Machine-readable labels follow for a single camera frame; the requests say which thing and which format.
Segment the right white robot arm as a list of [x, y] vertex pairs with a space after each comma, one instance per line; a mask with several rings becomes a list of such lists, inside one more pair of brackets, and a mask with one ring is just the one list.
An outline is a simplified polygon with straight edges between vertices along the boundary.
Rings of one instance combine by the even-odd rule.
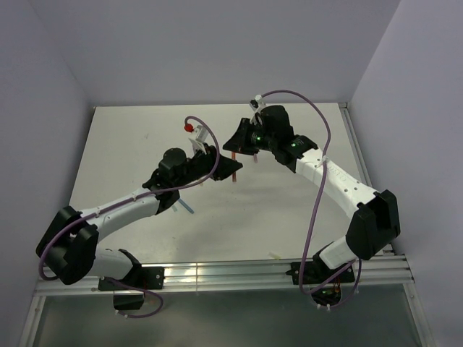
[[346, 213], [350, 219], [346, 235], [315, 256], [313, 273], [320, 281], [330, 281], [349, 261], [369, 260], [400, 234], [396, 196], [356, 180], [327, 159], [312, 140], [295, 134], [283, 106], [267, 106], [251, 119], [241, 119], [223, 149], [243, 155], [272, 153], [278, 163], [321, 188]]

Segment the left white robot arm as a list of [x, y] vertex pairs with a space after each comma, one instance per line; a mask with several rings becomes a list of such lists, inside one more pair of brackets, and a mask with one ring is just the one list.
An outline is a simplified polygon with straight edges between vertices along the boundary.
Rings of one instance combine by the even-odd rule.
[[180, 190], [206, 179], [222, 181], [242, 167], [214, 146], [192, 158], [180, 148], [167, 150], [149, 180], [134, 192], [93, 209], [63, 207], [36, 248], [40, 277], [71, 285], [94, 275], [134, 288], [141, 279], [140, 262], [127, 250], [107, 249], [100, 242], [138, 220], [165, 212], [179, 200]]

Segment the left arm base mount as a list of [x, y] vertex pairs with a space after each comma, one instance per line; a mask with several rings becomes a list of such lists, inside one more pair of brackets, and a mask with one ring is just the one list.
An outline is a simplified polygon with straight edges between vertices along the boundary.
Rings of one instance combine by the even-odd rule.
[[[163, 309], [164, 300], [156, 293], [163, 288], [165, 278], [164, 267], [139, 266], [131, 270], [123, 279], [104, 277], [98, 281], [98, 290], [113, 293], [113, 307], [116, 314], [126, 319], [142, 319], [152, 317]], [[155, 299], [158, 306], [149, 313], [135, 314], [149, 299]]]

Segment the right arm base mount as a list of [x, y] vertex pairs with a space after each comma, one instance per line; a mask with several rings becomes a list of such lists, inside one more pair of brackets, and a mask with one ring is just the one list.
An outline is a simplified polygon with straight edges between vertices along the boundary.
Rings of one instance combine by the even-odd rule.
[[[303, 274], [303, 284], [318, 286], [323, 281], [330, 278], [337, 271], [342, 269], [344, 264], [336, 269], [330, 269], [320, 258], [321, 251], [315, 253], [310, 261], [305, 263], [305, 269]], [[294, 286], [299, 285], [299, 271], [300, 262], [291, 262], [289, 269], [285, 272], [285, 275], [292, 279]], [[356, 278], [352, 265], [350, 265], [344, 272], [338, 274], [335, 278], [332, 278], [324, 287], [318, 289], [311, 294], [313, 301], [323, 308], [331, 308], [333, 305], [341, 303], [343, 293], [341, 285], [344, 283], [355, 283]]]

